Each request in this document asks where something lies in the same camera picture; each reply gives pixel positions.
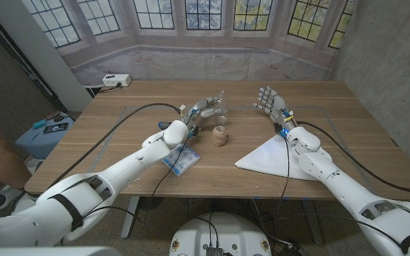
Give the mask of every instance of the wooden object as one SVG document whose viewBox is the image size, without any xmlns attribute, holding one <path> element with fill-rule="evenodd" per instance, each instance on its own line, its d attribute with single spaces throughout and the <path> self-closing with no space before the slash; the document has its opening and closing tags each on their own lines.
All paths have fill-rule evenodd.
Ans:
<svg viewBox="0 0 410 256">
<path fill-rule="evenodd" d="M 278 198 L 286 178 L 238 169 L 234 163 L 269 140 L 274 134 L 268 115 L 252 107 L 260 87 L 270 85 L 289 104 L 296 120 L 312 122 L 329 132 L 349 149 L 368 169 L 400 186 L 410 187 L 410 161 L 390 139 L 377 121 L 342 82 L 263 82 L 263 81 L 133 81 L 129 87 L 98 95 L 63 137 L 58 146 L 26 184 L 31 193 L 48 188 L 61 173 L 97 142 L 118 119 L 135 108 L 152 102 L 165 102 L 191 107 L 204 97 L 222 89 L 230 98 L 226 128 L 231 134 L 226 145 L 215 147 L 211 133 L 212 119 L 198 120 L 202 128 L 187 144 L 201 156 L 181 177 L 171 173 L 161 183 L 155 196 Z M 166 107 L 141 110 L 120 125 L 70 175 L 102 171 L 140 149 L 142 142 L 159 131 L 159 121 L 179 119 Z M 316 134 L 322 147 L 347 174 L 376 194 L 393 199 L 410 200 L 410 193 L 388 187 L 365 174 L 324 134 Z M 150 196 L 169 168 L 155 164 L 123 193 Z M 334 199 L 319 181 L 290 179 L 285 191 L 290 199 Z"/>
<path fill-rule="evenodd" d="M 214 127 L 211 135 L 214 146 L 222 146 L 227 141 L 227 129 L 221 125 Z"/>
</svg>

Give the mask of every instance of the white napkin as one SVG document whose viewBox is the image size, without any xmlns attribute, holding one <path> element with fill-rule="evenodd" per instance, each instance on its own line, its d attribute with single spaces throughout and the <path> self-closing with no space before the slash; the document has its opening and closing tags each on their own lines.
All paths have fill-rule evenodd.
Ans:
<svg viewBox="0 0 410 256">
<path fill-rule="evenodd" d="M 289 178 L 316 181 L 313 176 L 305 173 L 298 165 L 294 155 L 293 145 L 289 145 Z M 288 176 L 288 158 L 284 138 L 275 135 L 257 149 L 238 160 L 235 165 L 241 169 L 258 171 L 277 176 Z"/>
</svg>

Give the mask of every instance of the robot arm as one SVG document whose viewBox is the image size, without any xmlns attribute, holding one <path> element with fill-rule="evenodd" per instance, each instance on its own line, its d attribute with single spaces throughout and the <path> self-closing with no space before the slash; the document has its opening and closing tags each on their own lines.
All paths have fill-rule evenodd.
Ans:
<svg viewBox="0 0 410 256">
<path fill-rule="evenodd" d="M 297 127 L 293 118 L 288 119 L 293 117 L 293 112 L 287 111 L 287 105 L 276 91 L 269 87 L 261 91 L 262 97 L 258 99 L 262 105 L 254 106 L 267 112 L 275 122 L 276 132 L 294 145 L 301 169 L 322 182 L 355 220 L 375 227 L 394 239 L 358 224 L 381 255 L 410 255 L 410 202 L 382 198 L 369 192 L 333 163 L 314 134 L 304 127 Z M 281 129 L 277 129 L 276 124 L 281 125 Z"/>
<path fill-rule="evenodd" d="M 74 240 L 92 228 L 119 193 L 142 171 L 167 156 L 189 130 L 174 121 L 156 140 L 104 171 L 72 175 L 49 188 L 35 206 L 0 218 L 0 247 L 53 246 L 62 238 Z"/>
</svg>

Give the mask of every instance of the power strip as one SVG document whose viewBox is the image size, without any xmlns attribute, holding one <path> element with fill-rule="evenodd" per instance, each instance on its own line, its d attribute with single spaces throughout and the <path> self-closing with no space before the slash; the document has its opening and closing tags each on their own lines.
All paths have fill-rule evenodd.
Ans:
<svg viewBox="0 0 410 256">
<path fill-rule="evenodd" d="M 121 86 L 129 86 L 132 79 L 129 74 L 108 74 L 102 79 L 104 86 L 114 87 L 121 82 Z"/>
</svg>

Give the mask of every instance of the black cable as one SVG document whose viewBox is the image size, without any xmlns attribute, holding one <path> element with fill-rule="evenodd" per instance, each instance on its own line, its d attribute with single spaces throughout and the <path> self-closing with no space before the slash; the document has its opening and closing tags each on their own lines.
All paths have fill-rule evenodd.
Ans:
<svg viewBox="0 0 410 256">
<path fill-rule="evenodd" d="M 213 215 L 214 211 L 211 212 L 210 218 L 208 219 L 208 229 L 210 230 L 210 246 L 211 246 L 211 217 Z"/>
<path fill-rule="evenodd" d="M 209 222 L 209 221 L 207 221 L 207 220 L 205 220 L 205 219 L 203 219 L 203 218 L 200 218 L 200 217 L 195 217 L 196 219 L 198 219 L 198 220 L 203 220 L 203 221 L 205 221 L 206 223 L 208 223 L 209 225 L 211 225 L 211 227 L 213 227 L 213 229 L 214 229 L 214 232 L 215 232 L 215 234 L 216 234 L 216 248 L 218 247 L 218 231 L 216 231 L 216 228 L 214 227 L 214 225 L 213 225 L 213 223 L 211 223 L 211 222 Z"/>
<path fill-rule="evenodd" d="M 281 201 L 283 200 L 283 196 L 284 196 L 284 193 L 285 193 L 285 189 L 288 187 L 289 175 L 290 175 L 289 144 L 288 144 L 288 140 L 286 138 L 284 138 L 284 142 L 285 142 L 285 150 L 287 150 L 287 152 L 288 152 L 288 177 L 287 177 L 288 179 L 285 181 L 283 192 L 281 193 L 281 197 L 279 198 L 278 215 L 279 215 L 279 209 L 281 207 Z"/>
<path fill-rule="evenodd" d="M 397 241 L 396 241 L 393 237 L 391 237 L 389 234 L 385 233 L 384 231 L 380 230 L 379 228 L 376 228 L 376 227 L 374 227 L 374 226 L 372 226 L 372 225 L 370 225 L 370 224 L 364 223 L 364 222 L 362 222 L 362 221 L 360 221 L 360 220 L 355 220 L 355 219 L 346 218 L 346 217 L 341 217 L 341 216 L 335 216 L 335 215 L 321 214 L 321 213 L 298 213 L 298 214 L 294 214 L 294 215 L 291 215 L 291 216 L 288 216 L 288 217 L 285 217 L 285 218 L 282 218 L 282 217 L 280 217 L 280 218 L 281 218 L 281 220 L 288 220 L 288 219 L 291 219 L 291 218 L 296 218 L 296 217 L 301 216 L 301 215 L 314 215 L 314 216 L 321 216 L 321 217 L 328 217 L 328 218 L 339 218 L 339 219 L 341 219 L 341 220 L 353 221 L 353 222 L 355 222 L 355 223 L 359 223 L 359 224 L 365 225 L 365 226 L 367 226 L 368 228 L 372 228 L 372 229 L 374 229 L 375 231 L 380 232 L 382 235 L 385 235 L 387 238 L 389 238 L 390 240 L 392 240 L 396 245 L 398 245 L 398 247 L 401 249 L 401 245 L 399 244 L 399 242 L 397 242 Z"/>
<path fill-rule="evenodd" d="M 154 193 L 156 193 L 156 190 L 157 190 L 157 188 L 159 188 L 159 185 L 161 185 L 161 182 L 165 179 L 165 177 L 167 177 L 167 175 L 170 174 L 170 171 L 174 168 L 175 164 L 178 162 L 178 159 L 179 159 L 179 157 L 182 155 L 184 146 L 186 146 L 186 142 L 188 142 L 188 139 L 189 139 L 189 138 L 186 138 L 186 141 L 185 141 L 184 144 L 183 144 L 182 150 L 179 151 L 177 160 L 175 160 L 175 162 L 174 162 L 174 164 L 172 165 L 172 167 L 170 167 L 170 170 L 164 175 L 164 177 L 161 179 L 161 181 L 157 184 L 157 186 L 156 186 L 156 188 L 154 189 L 153 194 L 151 195 L 151 197 L 154 196 Z"/>
<path fill-rule="evenodd" d="M 111 87 L 110 89 L 100 90 L 99 93 L 101 93 L 101 92 L 108 92 L 108 91 L 110 91 L 110 90 L 114 90 L 114 89 L 117 89 L 117 88 L 119 88 L 119 87 L 121 87 L 121 82 L 119 82 L 118 84 L 116 84 L 116 86 Z"/>
<path fill-rule="evenodd" d="M 311 127 L 314 127 L 314 128 L 316 128 L 316 129 L 318 129 L 319 131 L 321 131 L 323 134 L 327 135 L 327 137 L 329 137 L 329 138 L 332 140 L 332 142 L 334 142 L 349 158 L 351 158 L 351 160 L 353 160 L 358 166 L 360 166 L 362 169 L 364 169 L 369 175 L 375 177 L 376 180 L 381 181 L 382 183 L 384 183 L 384 184 L 386 184 L 386 185 L 388 185 L 388 186 L 391 186 L 391 187 L 393 187 L 393 188 L 397 188 L 397 189 L 402 190 L 402 191 L 410 192 L 410 188 L 405 188 L 405 187 L 398 186 L 398 185 L 395 185 L 395 184 L 393 184 L 393 183 L 390 183 L 390 182 L 384 180 L 383 178 L 380 178 L 378 175 L 374 174 L 374 173 L 373 173 L 372 171 L 370 171 L 369 169 L 367 169 L 365 166 L 363 166 L 363 164 L 361 164 L 360 162 L 358 162 L 358 160 L 356 160 L 344 147 L 342 147 L 342 146 L 340 145 L 340 143 L 338 143 L 330 134 L 328 134 L 328 133 L 327 133 L 326 131 L 324 131 L 323 129 L 321 129 L 321 128 L 319 128 L 319 127 L 317 127 L 317 126 L 315 126 L 314 124 L 311 124 L 311 123 L 309 123 L 309 122 L 297 121 L 297 123 L 298 123 L 298 124 L 306 124 L 306 125 L 309 125 L 309 126 L 311 126 Z"/>
<path fill-rule="evenodd" d="M 145 225 L 145 224 L 143 223 L 143 221 L 140 220 L 134 213 L 131 213 L 131 212 L 129 212 L 128 210 L 126 210 L 126 209 L 124 209 L 124 208 L 117 207 L 117 206 L 103 206 L 103 207 L 96 208 L 96 209 L 90 211 L 89 213 L 86 213 L 86 214 L 83 216 L 83 218 L 88 217 L 89 215 L 91 215 L 91 214 L 97 212 L 98 210 L 104 210 L 104 209 L 108 209 L 108 208 L 117 209 L 117 210 L 122 210 L 122 211 L 124 211 L 125 213 L 128 213 L 128 214 L 132 215 L 132 217 L 134 217 L 136 220 L 138 220 L 139 222 L 141 222 L 142 225 Z"/>
<path fill-rule="evenodd" d="M 77 160 L 71 167 L 69 167 L 67 170 L 65 170 L 48 188 L 51 188 L 51 186 L 57 184 L 61 179 L 63 179 L 66 175 L 68 175 L 68 173 L 70 173 L 70 171 L 72 171 L 85 157 L 87 157 L 95 148 L 97 148 L 99 146 L 99 144 L 101 144 L 105 138 L 107 138 L 109 135 L 112 134 L 113 131 L 115 131 L 120 124 L 122 124 L 124 121 L 126 121 L 126 119 L 128 119 L 129 117 L 131 117 L 133 114 L 139 112 L 140 110 L 146 108 L 146 107 L 151 107 L 151 106 L 168 106 L 173 108 L 175 111 L 177 111 L 177 113 L 180 113 L 180 110 L 178 107 L 175 107 L 174 105 L 171 104 L 167 104 L 167 103 L 150 103 L 150 104 L 146 104 L 144 106 L 141 106 L 139 108 L 137 108 L 136 110 L 132 111 L 131 113 L 129 113 L 125 118 L 121 119 L 121 121 L 119 121 L 117 124 L 115 124 L 115 126 L 110 129 L 110 131 L 108 131 L 108 133 L 106 135 L 104 135 L 104 137 L 102 137 L 102 139 L 100 139 L 93 147 L 91 147 L 90 150 L 88 150 L 86 153 L 84 153 L 84 155 L 82 155 L 79 160 Z"/>
</svg>

